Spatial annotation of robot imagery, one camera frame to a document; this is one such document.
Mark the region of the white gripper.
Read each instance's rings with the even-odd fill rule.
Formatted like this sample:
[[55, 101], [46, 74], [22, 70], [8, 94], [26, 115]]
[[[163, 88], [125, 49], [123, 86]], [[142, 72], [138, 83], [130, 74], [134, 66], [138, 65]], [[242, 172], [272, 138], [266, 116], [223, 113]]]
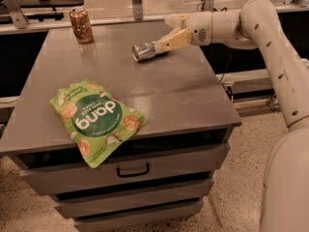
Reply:
[[164, 22], [175, 29], [154, 44], [156, 53], [183, 48], [190, 42], [194, 45], [209, 45], [211, 43], [211, 12], [199, 12], [190, 16], [168, 14], [164, 17]]

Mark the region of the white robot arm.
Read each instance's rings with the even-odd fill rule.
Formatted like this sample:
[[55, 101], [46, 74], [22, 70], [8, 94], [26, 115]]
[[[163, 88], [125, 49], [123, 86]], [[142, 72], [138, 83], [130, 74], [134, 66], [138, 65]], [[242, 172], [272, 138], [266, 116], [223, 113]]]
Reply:
[[288, 128], [270, 151], [260, 232], [309, 232], [309, 69], [287, 39], [272, 3], [249, 0], [240, 11], [169, 14], [173, 31], [157, 53], [188, 44], [258, 48]]

